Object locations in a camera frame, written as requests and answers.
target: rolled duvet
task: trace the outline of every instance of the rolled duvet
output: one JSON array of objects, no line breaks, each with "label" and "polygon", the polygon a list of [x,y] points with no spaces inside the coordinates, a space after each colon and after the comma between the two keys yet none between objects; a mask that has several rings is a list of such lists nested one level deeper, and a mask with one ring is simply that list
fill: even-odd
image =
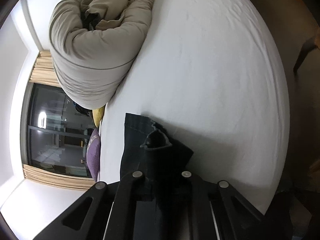
[{"label": "rolled duvet", "polygon": [[87,109],[104,106],[137,56],[154,0],[62,0],[53,11],[50,52],[65,93]]}]

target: dark cloth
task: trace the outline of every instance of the dark cloth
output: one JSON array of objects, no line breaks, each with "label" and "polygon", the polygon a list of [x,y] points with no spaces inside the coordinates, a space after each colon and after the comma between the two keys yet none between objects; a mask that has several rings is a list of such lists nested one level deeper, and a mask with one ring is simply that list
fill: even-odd
[{"label": "dark cloth", "polygon": [[126,114],[120,177],[142,171],[155,195],[152,202],[137,202],[133,240],[169,239],[177,231],[174,217],[180,213],[181,203],[172,202],[172,189],[192,154],[151,118]]},{"label": "dark cloth", "polygon": [[89,112],[92,112],[92,110],[86,109],[80,105],[78,105],[75,101],[73,101],[73,105],[75,106],[76,110],[80,113],[80,114],[84,114],[86,116],[89,116]]},{"label": "dark cloth", "polygon": [[170,137],[151,118],[126,114],[120,178],[138,170],[151,180],[158,176],[175,177],[184,171],[192,154],[191,149]]},{"label": "dark cloth", "polygon": [[94,31],[101,20],[98,13],[89,13],[86,17],[85,12],[81,12],[82,27],[88,31]]}]

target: white bed sheet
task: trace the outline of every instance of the white bed sheet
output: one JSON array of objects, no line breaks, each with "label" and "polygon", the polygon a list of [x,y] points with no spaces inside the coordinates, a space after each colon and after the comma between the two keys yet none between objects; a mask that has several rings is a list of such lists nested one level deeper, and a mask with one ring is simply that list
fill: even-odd
[{"label": "white bed sheet", "polygon": [[264,213],[289,137],[281,59],[249,0],[156,0],[147,38],[101,124],[100,179],[119,180],[125,113],[194,151],[188,170],[228,180]]}]

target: screw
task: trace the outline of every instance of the screw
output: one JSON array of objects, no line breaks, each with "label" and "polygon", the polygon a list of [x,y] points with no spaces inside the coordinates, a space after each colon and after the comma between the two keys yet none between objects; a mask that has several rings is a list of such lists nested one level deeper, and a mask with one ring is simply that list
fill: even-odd
[{"label": "screw", "polygon": [[185,177],[185,178],[189,178],[189,177],[191,177],[191,172],[190,171],[183,171],[182,173],[181,173],[181,175],[183,176],[183,177]]},{"label": "screw", "polygon": [[132,176],[134,178],[139,178],[142,176],[142,172],[141,171],[135,171],[134,173],[132,173]]},{"label": "screw", "polygon": [[103,189],[106,186],[106,184],[102,181],[99,181],[98,183],[96,183],[96,189]]},{"label": "screw", "polygon": [[229,183],[226,182],[225,180],[222,180],[219,182],[219,186],[222,188],[227,188],[227,187],[229,187]]}]

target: pillow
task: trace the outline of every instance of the pillow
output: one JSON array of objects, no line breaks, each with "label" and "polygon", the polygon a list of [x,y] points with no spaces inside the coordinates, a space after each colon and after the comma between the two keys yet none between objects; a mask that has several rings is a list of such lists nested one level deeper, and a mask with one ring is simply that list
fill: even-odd
[{"label": "pillow", "polygon": [[[50,51],[58,82],[73,101],[86,109],[96,109],[112,98],[147,36],[153,2],[62,0],[58,3],[49,26]],[[86,13],[97,13],[103,19],[95,31],[83,28],[87,21],[83,22],[81,16],[86,17]],[[120,18],[123,16],[122,21],[118,21],[118,13]]]},{"label": "pillow", "polygon": [[101,140],[97,129],[94,129],[87,148],[87,165],[94,181],[97,181],[100,168]]},{"label": "pillow", "polygon": [[100,107],[98,109],[92,110],[93,120],[96,127],[99,126],[100,121],[102,120],[102,117],[104,115],[104,109],[106,106]]}]

